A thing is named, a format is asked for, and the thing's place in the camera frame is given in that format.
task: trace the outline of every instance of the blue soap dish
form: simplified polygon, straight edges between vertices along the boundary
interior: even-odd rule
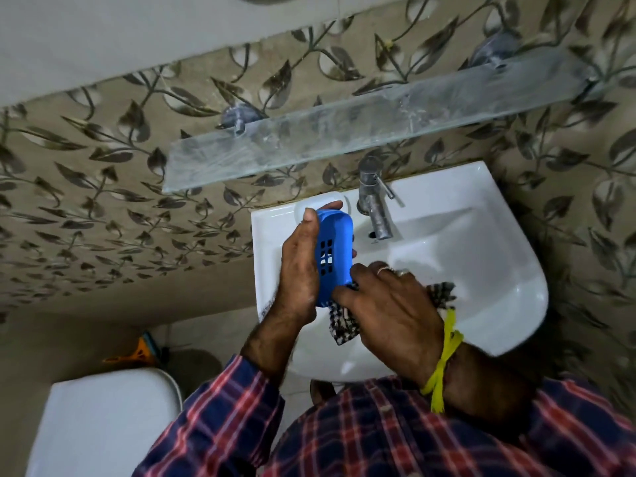
[[[319,209],[317,213],[320,231],[315,258],[320,289],[316,305],[325,308],[336,286],[351,283],[349,271],[354,262],[354,222],[346,212],[337,209]]]

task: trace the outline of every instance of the hand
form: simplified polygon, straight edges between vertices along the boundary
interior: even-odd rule
[[[330,202],[321,209],[342,209],[342,201]],[[315,246],[319,230],[316,211],[307,208],[303,222],[282,245],[281,279],[272,308],[291,315],[301,325],[311,323],[316,316],[320,281]]]
[[[443,321],[426,288],[411,273],[401,277],[388,264],[354,264],[359,291],[339,286],[333,299],[348,308],[360,325],[364,346],[386,366],[420,387],[433,374],[443,345]]]

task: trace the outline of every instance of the shirt sleeve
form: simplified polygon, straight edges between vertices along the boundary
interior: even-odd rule
[[[564,475],[636,474],[632,424],[572,375],[544,380],[524,444],[531,455]]]
[[[278,388],[234,355],[186,400],[133,477],[254,474],[269,457],[283,407]]]

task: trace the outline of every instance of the white ceramic sink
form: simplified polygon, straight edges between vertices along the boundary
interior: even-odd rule
[[[370,237],[371,220],[355,208],[358,190],[330,192],[252,213],[256,304],[260,318],[278,284],[283,242],[305,207],[341,199],[354,221],[354,262],[386,261],[409,269],[422,284],[452,281],[457,329],[491,355],[528,338],[545,316],[548,289],[539,262],[483,162],[474,162],[390,183],[384,199],[394,237]],[[290,371],[330,382],[354,382],[391,374],[360,337],[338,346],[329,312],[303,328]]]

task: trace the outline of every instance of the chrome faucet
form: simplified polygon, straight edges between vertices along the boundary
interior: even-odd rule
[[[382,161],[376,156],[366,155],[358,164],[358,170],[360,172],[360,193],[357,209],[361,214],[371,218],[376,239],[393,238],[391,225],[384,212],[380,190],[383,189],[389,199],[395,199],[395,194],[382,180]]]

